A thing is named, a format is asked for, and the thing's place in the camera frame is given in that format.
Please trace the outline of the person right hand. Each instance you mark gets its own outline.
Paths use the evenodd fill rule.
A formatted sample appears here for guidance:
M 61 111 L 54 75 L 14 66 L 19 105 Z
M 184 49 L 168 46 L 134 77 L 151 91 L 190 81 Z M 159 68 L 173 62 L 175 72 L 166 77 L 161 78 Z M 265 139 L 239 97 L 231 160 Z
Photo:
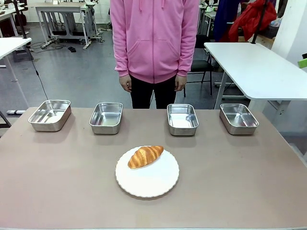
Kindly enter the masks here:
M 131 83 L 131 77 L 130 75 L 125 75 L 125 76 L 122 76 L 122 77 L 119 77 L 119 83 L 121 85 L 121 87 L 131 93 L 131 90 L 132 90 L 132 83 Z

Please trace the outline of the person left hand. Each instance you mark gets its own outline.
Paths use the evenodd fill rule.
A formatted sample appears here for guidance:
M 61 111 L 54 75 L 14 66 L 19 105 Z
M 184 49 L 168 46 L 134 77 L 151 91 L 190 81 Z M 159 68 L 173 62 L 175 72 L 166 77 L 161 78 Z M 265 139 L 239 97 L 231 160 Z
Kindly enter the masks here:
M 184 89 L 185 85 L 187 83 L 187 77 L 176 75 L 175 78 L 175 91 L 181 91 Z

